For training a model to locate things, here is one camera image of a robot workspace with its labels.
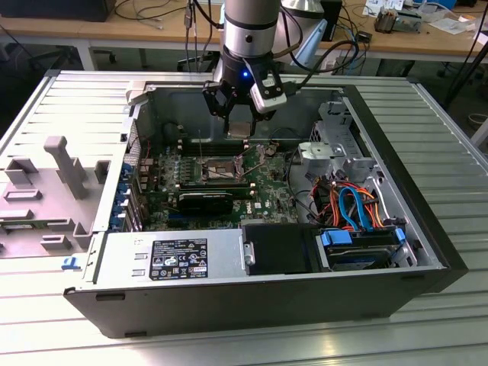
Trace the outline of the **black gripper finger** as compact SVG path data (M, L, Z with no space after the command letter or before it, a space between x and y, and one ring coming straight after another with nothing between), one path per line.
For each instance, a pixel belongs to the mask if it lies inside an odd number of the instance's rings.
M233 109L233 89L225 81L206 81L202 95L210 114L223 120L223 132L228 134L229 118Z
M268 112L265 112L265 113L261 113L261 112L258 112L258 110L256 109L255 105L250 105L249 106L249 109L252 113L252 122L251 122L251 127L250 127L250 132L249 132L249 135L250 136L253 136L255 134L255 130L256 130L256 124L258 122L261 122L261 121L264 121L264 120L270 120L273 118L273 116L275 115L275 111L268 111Z

